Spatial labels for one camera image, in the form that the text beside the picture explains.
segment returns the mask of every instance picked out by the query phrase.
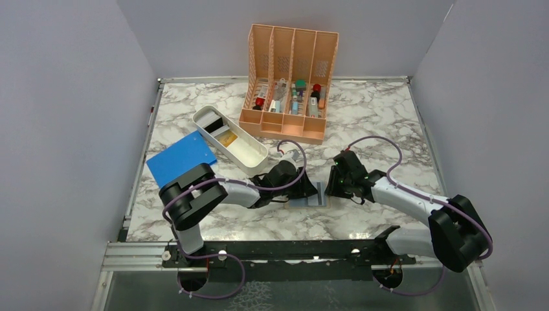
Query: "white plastic container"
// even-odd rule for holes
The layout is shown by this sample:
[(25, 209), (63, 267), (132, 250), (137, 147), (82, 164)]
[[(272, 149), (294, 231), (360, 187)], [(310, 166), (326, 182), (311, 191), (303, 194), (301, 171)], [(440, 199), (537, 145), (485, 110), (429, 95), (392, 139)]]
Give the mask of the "white plastic container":
[[(228, 125), (230, 130), (237, 136), (237, 138), (226, 148), (196, 122), (210, 111), (214, 111), (219, 115), (223, 119), (223, 123)], [(267, 166), (267, 155), (269, 153), (267, 147), (258, 142), (245, 130), (242, 130), (242, 128), (219, 112), (214, 106), (202, 107), (192, 116), (192, 121), (198, 129), (198, 132), (200, 132), (210, 144), (214, 145), (218, 150), (221, 150), (221, 152), (244, 171), (244, 173), (249, 176), (254, 176), (261, 173)]]

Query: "blue board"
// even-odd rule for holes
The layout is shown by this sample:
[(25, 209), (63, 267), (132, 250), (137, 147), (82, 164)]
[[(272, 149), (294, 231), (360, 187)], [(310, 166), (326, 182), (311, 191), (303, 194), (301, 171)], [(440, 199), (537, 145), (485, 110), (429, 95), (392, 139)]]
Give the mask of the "blue board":
[(199, 132), (194, 131), (150, 158), (147, 165), (161, 189), (198, 164), (212, 165), (217, 161), (204, 138)]

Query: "plastic storage organizer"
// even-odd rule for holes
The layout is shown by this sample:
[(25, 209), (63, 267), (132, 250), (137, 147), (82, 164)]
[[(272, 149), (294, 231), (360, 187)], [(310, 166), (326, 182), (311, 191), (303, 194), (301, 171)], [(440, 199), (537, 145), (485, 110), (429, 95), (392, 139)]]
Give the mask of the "plastic storage organizer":
[[(240, 127), (254, 136), (322, 144), (338, 42), (336, 32), (253, 24), (248, 37), (248, 92), (240, 113)], [(275, 94), (280, 96), (275, 85), (281, 78), (287, 81), (287, 95), (280, 100), (279, 113), (269, 112)], [(290, 85), (297, 80), (305, 81), (306, 90), (295, 115)], [(324, 108), (318, 108), (317, 117), (309, 117), (308, 103), (315, 84), (326, 92)], [(263, 108), (255, 110), (256, 99), (264, 87), (267, 92)]]

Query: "marble table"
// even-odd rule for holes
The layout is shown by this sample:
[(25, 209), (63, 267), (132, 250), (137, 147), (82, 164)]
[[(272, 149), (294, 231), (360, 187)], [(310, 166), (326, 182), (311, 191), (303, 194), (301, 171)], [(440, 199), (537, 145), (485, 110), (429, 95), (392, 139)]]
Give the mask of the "marble table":
[[(231, 83), (166, 84), (146, 158), (158, 154), (195, 130), (191, 116), (204, 105), (217, 107), (238, 123), (247, 91), (246, 81)], [(408, 85), (404, 82), (336, 81), (330, 88), (326, 136), (323, 145), (302, 144), (314, 181), (328, 181), (332, 157), (348, 143), (365, 135), (393, 139), (403, 150), (403, 164), (393, 177), (426, 192), (439, 194), (429, 149), (418, 122)], [(258, 140), (276, 152), (277, 140)], [(221, 152), (214, 171), (229, 178), (247, 176)], [(398, 153), (384, 141), (367, 140), (353, 149), (367, 170), (386, 171)], [(277, 163), (269, 156), (268, 171)], [(145, 165), (133, 206), (127, 241), (167, 241), (172, 238), (161, 216), (159, 188)], [(357, 205), (331, 198), (329, 208), (286, 209), (272, 203), (261, 209), (217, 206), (201, 223), (205, 240), (319, 240), (373, 238), (388, 226), (420, 226), (413, 218), (377, 203)]]

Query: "red lid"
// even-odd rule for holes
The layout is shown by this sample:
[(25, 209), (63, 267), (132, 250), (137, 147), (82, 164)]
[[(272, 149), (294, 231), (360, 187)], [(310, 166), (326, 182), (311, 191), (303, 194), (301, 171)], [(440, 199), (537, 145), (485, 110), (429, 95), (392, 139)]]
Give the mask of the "red lid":
[(261, 98), (261, 97), (256, 98), (256, 105), (257, 106), (263, 106), (263, 104), (265, 104), (265, 99), (264, 98)]

